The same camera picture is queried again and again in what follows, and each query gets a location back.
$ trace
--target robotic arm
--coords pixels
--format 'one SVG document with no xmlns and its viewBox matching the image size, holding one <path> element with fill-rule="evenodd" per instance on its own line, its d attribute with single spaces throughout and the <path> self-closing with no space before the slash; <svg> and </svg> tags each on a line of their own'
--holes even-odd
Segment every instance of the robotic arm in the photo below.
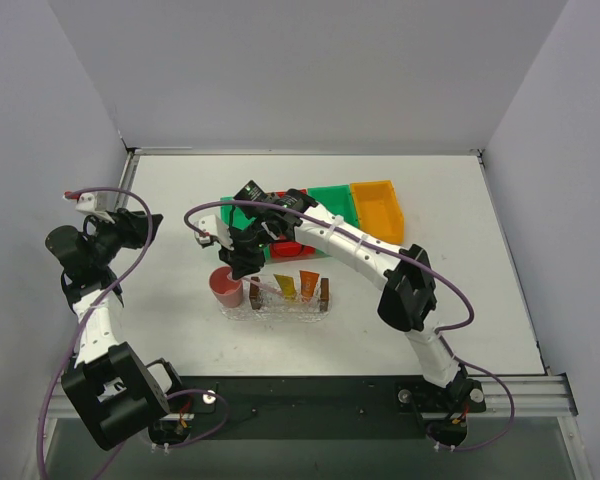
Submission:
<svg viewBox="0 0 600 480">
<path fill-rule="evenodd" d="M 102 196 L 83 194 L 76 205 L 87 215 L 83 231 L 69 225 L 58 227 L 47 236 L 45 246 L 63 267 L 62 291 L 78 322 L 94 308 L 80 337 L 75 362 L 61 383 L 97 444 L 109 450 L 167 415 L 170 408 L 165 387 L 129 344 L 120 342 L 122 289 L 114 288 L 99 305 L 91 307 L 116 279 L 109 268 L 111 260 L 121 248 L 141 248 L 148 235 L 143 212 L 107 212 L 104 203 Z M 152 215 L 152 221 L 155 238 L 162 215 Z M 93 233 L 87 232 L 89 225 L 94 227 Z M 164 362 L 163 366 L 171 388 L 179 389 L 171 365 Z"/>
<path fill-rule="evenodd" d="M 196 233 L 202 247 L 214 243 L 221 245 L 220 259 L 232 267 L 233 278 L 258 272 L 264 266 L 263 249 L 284 235 L 286 239 L 320 249 L 366 277 L 382 291 L 378 314 L 396 330 L 405 333 L 422 366 L 426 381 L 444 390 L 450 402 L 463 401 L 474 384 L 458 361 L 445 349 L 434 332 L 437 325 L 425 324 L 431 310 L 436 308 L 435 281 L 429 274 L 410 263 L 368 248 L 361 241 L 335 231 L 340 227 L 354 238 L 377 245 L 378 248 L 400 253 L 430 266 L 427 252 L 417 245 L 408 250 L 371 237 L 345 223 L 341 216 L 329 212 L 310 196 L 291 189 L 283 197 L 265 193 L 250 181 L 234 197 L 262 203 L 263 206 L 240 206 L 253 222 L 244 230 L 225 225 L 217 216 L 200 219 L 196 226 L 207 235 Z M 325 228 L 298 216 L 266 204 L 304 213 L 331 225 Z"/>
</svg>

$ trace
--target screw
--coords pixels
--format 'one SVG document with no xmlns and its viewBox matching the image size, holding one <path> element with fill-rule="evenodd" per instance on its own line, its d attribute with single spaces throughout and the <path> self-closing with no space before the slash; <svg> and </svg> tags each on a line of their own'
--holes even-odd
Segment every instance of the screw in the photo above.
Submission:
<svg viewBox="0 0 600 480">
<path fill-rule="evenodd" d="M 208 391 L 211 393 L 216 393 L 213 390 L 208 390 Z M 206 403 L 207 405 L 213 405 L 214 403 L 216 403 L 216 397 L 214 397 L 213 395 L 203 395 L 202 401 L 204 403 Z"/>
<path fill-rule="evenodd" d="M 400 403 L 409 403 L 411 401 L 411 392 L 403 388 L 398 392 L 398 401 Z"/>
</svg>

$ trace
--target red cup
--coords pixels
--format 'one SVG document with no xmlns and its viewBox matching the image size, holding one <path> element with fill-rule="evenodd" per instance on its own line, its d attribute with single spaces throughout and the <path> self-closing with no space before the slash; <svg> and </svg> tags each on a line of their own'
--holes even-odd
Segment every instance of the red cup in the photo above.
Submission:
<svg viewBox="0 0 600 480">
<path fill-rule="evenodd" d="M 232 280 L 231 267 L 220 267 L 209 277 L 209 287 L 218 301 L 227 308 L 235 308 L 242 303 L 244 292 L 242 280 Z"/>
</svg>

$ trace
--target clear plastic holder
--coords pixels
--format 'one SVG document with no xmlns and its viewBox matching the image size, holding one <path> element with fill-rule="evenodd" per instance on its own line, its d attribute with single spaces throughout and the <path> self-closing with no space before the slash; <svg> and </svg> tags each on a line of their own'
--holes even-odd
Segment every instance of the clear plastic holder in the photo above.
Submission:
<svg viewBox="0 0 600 480">
<path fill-rule="evenodd" d="M 271 321 L 271 322 L 319 322 L 324 319 L 333 304 L 333 296 L 331 288 L 329 288 L 328 301 L 324 302 L 321 299 L 321 282 L 318 282 L 313 296 L 309 301 L 305 301 L 300 295 L 300 277 L 293 276 L 296 289 L 298 290 L 296 297 L 293 300 L 287 299 L 280 294 L 271 293 L 267 290 L 280 291 L 280 287 L 273 275 L 257 275 L 258 282 L 264 284 L 267 289 L 260 288 L 258 299 L 255 303 L 260 305 L 254 309 L 252 301 L 249 297 L 251 284 L 243 281 L 242 288 L 244 291 L 244 301 L 235 308 L 227 308 L 218 302 L 218 308 L 230 320 L 237 321 Z"/>
</svg>

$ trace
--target white wall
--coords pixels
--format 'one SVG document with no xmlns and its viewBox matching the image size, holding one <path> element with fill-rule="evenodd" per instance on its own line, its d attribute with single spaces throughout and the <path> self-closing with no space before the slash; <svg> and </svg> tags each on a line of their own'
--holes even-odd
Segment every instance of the white wall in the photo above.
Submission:
<svg viewBox="0 0 600 480">
<path fill-rule="evenodd" d="M 484 147 L 565 0 L 50 0 L 134 147 Z"/>
<path fill-rule="evenodd" d="M 74 326 L 46 234 L 64 190 L 113 184 L 125 151 L 44 0 L 0 0 L 0 479 L 20 478 Z"/>
<path fill-rule="evenodd" d="M 486 150 L 540 345 L 600 479 L 600 0 L 570 0 Z"/>
</svg>

